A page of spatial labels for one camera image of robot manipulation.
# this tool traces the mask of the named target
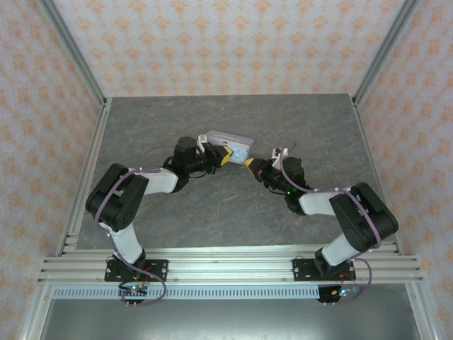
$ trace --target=robotic arm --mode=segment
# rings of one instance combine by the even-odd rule
[[[315,253],[314,268],[321,279],[327,279],[332,273],[340,271],[348,259],[371,249],[378,240],[373,233],[373,227],[380,239],[398,231],[396,218],[391,214],[378,195],[366,183],[358,183],[351,188],[343,189],[366,210],[372,221],[372,226],[365,216],[357,209],[350,195],[338,190],[313,190],[306,184],[301,159],[287,156],[287,149],[274,149],[273,157],[268,160],[248,159],[245,164],[255,179],[262,182],[266,188],[279,190],[285,195],[288,208],[298,215],[332,215],[336,216],[343,231],[335,240]],[[285,178],[280,168],[283,165],[285,174],[297,184],[300,190]]]
[[[137,241],[132,223],[144,195],[178,192],[189,182],[191,174],[198,171],[215,174],[231,155],[228,147],[213,146],[201,135],[198,140],[180,138],[173,156],[161,168],[150,172],[113,164],[88,196],[86,210],[95,220],[98,218],[100,226],[111,236],[114,260],[121,266],[123,263],[118,259],[145,269],[146,254]]]

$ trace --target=gray table surface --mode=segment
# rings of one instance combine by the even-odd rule
[[[220,130],[255,140],[251,155],[297,142],[312,187],[366,181],[377,190],[365,144],[346,94],[114,98],[91,188],[112,163],[160,166],[182,136]],[[191,179],[179,193],[145,196],[134,220],[143,247],[215,247],[320,244],[340,234],[335,217],[301,217],[283,196],[269,193],[242,165]],[[109,249],[106,236],[85,214],[78,249]]]

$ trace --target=patterned wallpaper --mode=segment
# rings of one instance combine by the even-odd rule
[[[403,0],[56,0],[106,96],[353,94]]]
[[[0,338],[17,339],[98,105],[36,0],[1,1],[0,51]]]
[[[422,0],[361,107],[405,251],[453,337],[453,6]]]

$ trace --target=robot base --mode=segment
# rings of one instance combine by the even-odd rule
[[[145,271],[160,277],[163,281],[167,279],[168,260],[144,260]],[[127,267],[123,262],[117,259],[107,261],[107,268],[105,270],[105,282],[156,282],[155,278],[140,274],[134,276],[135,273],[132,269]]]
[[[340,272],[348,274],[353,277],[354,280],[356,279],[354,265],[352,263],[342,263],[336,267],[335,271],[326,273],[323,277],[318,269],[316,269],[314,259],[292,260],[294,281],[341,281],[342,279],[344,281],[352,281],[352,279],[347,276],[341,278]]]

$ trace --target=metal base plate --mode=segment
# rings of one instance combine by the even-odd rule
[[[294,259],[292,260],[292,273],[294,281],[341,281],[340,272],[346,273],[356,279],[354,265],[345,262],[338,267],[335,273],[329,273],[325,278],[321,276],[314,265],[313,259]],[[343,277],[344,281],[351,281],[347,276]]]
[[[145,271],[150,272],[163,281],[167,279],[168,271],[168,260],[145,260],[144,265]],[[122,262],[115,259],[107,261],[107,268],[105,270],[104,276],[105,282],[156,282],[155,278],[150,278],[149,276],[141,275],[138,278],[135,278],[131,273],[130,269],[126,267]]]

